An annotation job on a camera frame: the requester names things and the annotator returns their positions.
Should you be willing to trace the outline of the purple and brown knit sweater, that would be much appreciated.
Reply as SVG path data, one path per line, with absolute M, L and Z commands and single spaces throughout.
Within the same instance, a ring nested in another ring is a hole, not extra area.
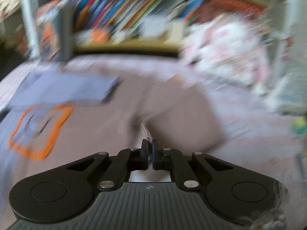
M 44 130 L 30 140 L 30 148 L 44 152 L 41 159 L 9 148 L 19 116 L 8 114 L 1 122 L 1 184 L 10 186 L 98 152 L 115 156 L 123 149 L 139 147 L 145 138 L 187 156 L 223 142 L 218 119 L 198 87 L 129 73 L 120 78 L 105 103 L 73 105 L 45 114 L 40 121 Z

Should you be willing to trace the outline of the pink checkered desk mat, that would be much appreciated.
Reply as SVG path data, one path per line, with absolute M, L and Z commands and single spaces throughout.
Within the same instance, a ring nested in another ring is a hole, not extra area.
M 61 67 L 47 62 L 22 64 L 1 82 L 1 94 L 8 96 L 1 108 L 20 118 L 24 108 L 14 108 L 13 103 L 23 99 L 26 89 L 43 75 L 53 72 L 116 76 L 118 85 L 120 75 L 129 73 L 174 81 L 185 88 L 198 87 L 208 99 L 224 137 L 219 145 L 203 152 L 281 181 L 288 190 L 281 207 L 289 229 L 300 229 L 306 224 L 306 191 L 302 189 L 295 158 L 302 149 L 302 142 L 290 133 L 294 120 L 291 116 L 270 113 L 261 99 L 245 89 L 214 76 L 198 75 L 175 59 L 129 55 L 79 56 Z M 105 101 L 79 101 L 72 105 L 98 106 L 107 102 L 111 95 Z M 9 191 L 14 185 L 1 184 L 1 229 L 15 222 L 8 202 Z

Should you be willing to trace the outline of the wooden bookshelf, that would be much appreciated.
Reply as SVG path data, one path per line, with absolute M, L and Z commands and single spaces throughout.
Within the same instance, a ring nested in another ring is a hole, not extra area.
M 158 38 L 127 37 L 113 39 L 105 30 L 86 30 L 72 35 L 73 53 L 87 54 L 136 54 L 177 57 L 181 42 L 172 42 L 162 35 Z

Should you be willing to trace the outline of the white pink plush bunny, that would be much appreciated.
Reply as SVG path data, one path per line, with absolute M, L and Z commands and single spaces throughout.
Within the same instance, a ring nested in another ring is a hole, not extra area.
M 192 64 L 197 73 L 250 86 L 259 96 L 266 94 L 269 58 L 257 24 L 221 14 L 189 29 L 180 51 L 182 65 Z

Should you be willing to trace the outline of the green yellow eraser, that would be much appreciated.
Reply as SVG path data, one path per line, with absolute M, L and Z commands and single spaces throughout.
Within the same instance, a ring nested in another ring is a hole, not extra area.
M 296 136 L 304 135 L 307 132 L 306 117 L 297 117 L 291 125 L 291 132 Z

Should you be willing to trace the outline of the row of colourful books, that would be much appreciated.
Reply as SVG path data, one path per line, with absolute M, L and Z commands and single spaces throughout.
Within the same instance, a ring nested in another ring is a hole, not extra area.
M 96 28 L 111 33 L 127 30 L 133 35 L 148 16 L 168 20 L 189 19 L 205 0 L 70 0 L 73 10 L 73 30 Z

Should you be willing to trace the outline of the Harry Potter book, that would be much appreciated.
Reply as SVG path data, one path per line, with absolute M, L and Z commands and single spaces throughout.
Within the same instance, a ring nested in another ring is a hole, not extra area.
M 52 0 L 35 13 L 40 57 L 65 62 L 71 56 L 72 8 L 70 0 Z

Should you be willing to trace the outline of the red orange book set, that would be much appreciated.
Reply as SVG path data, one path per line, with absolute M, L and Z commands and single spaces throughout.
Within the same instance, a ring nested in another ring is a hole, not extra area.
M 254 19 L 261 16 L 264 9 L 263 6 L 245 0 L 207 0 L 198 8 L 196 22 L 209 22 L 225 12 L 237 12 Z

